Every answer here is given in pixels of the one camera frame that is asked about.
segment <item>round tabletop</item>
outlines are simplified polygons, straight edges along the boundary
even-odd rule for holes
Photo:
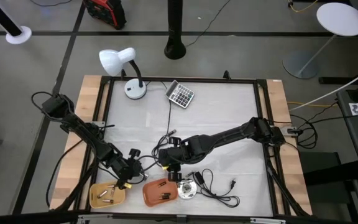
[[[318,22],[336,35],[358,35],[358,10],[342,3],[327,3],[317,10]]]

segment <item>calculator keypad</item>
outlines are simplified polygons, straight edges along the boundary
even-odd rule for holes
[[[176,93],[171,95],[170,100],[186,108],[193,96],[194,93],[192,91],[190,91],[183,85],[178,85]]]

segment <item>wooden board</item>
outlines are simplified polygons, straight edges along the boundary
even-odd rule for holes
[[[101,76],[84,76],[80,95],[76,104],[75,113],[86,122],[92,121],[94,107],[96,104],[96,99],[98,97],[100,81]],[[285,98],[283,83],[281,82],[281,80],[267,80],[267,85],[274,120],[291,121],[287,106],[287,99]],[[105,88],[105,91],[103,93],[101,103],[102,107],[99,112],[98,120],[101,120],[101,115],[104,111],[104,102],[106,101],[107,95],[106,90],[107,88]],[[262,102],[262,110],[264,111],[264,114],[266,114],[266,107],[263,103],[263,92],[261,92],[260,97]],[[277,123],[275,125],[284,126],[285,124]],[[76,134],[70,133],[68,135],[65,151],[79,140],[80,139]],[[295,139],[293,138],[286,138],[286,141],[294,145],[296,144]],[[53,191],[53,196],[50,203],[51,209],[59,206],[77,184],[78,179],[80,177],[81,166],[85,156],[85,148],[86,144],[81,143],[71,153],[67,154],[67,156],[62,160],[62,164],[59,168],[57,175],[56,186]],[[298,151],[293,147],[285,144],[281,147],[280,156],[282,159],[283,173],[287,188],[294,196],[295,200],[302,206],[302,208],[309,214],[312,214]],[[284,214],[280,191],[277,188],[275,191],[279,213]],[[87,194],[88,191],[85,190],[81,198],[80,208],[85,207]]]

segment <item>white round table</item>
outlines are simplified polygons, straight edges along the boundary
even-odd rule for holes
[[[297,78],[312,78],[318,73],[313,59],[337,36],[358,35],[358,10],[342,3],[327,3],[317,10],[318,22],[334,35],[312,56],[308,52],[294,52],[283,60],[285,70]]]

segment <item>pole base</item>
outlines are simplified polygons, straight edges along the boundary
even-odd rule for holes
[[[144,82],[143,87],[139,87],[139,79],[134,78],[125,84],[124,91],[130,99],[137,100],[146,94],[147,88]]]
[[[186,55],[186,47],[182,42],[173,43],[173,40],[169,38],[167,46],[164,49],[164,54],[172,60],[183,58]]]
[[[302,79],[313,78],[317,75],[319,68],[317,64],[312,61],[310,64],[299,73],[304,65],[313,57],[309,52],[293,52],[286,56],[283,60],[285,70],[292,76]]]
[[[16,37],[6,34],[6,41],[10,44],[23,44],[28,41],[32,35],[32,31],[30,28],[22,26],[22,34]]]

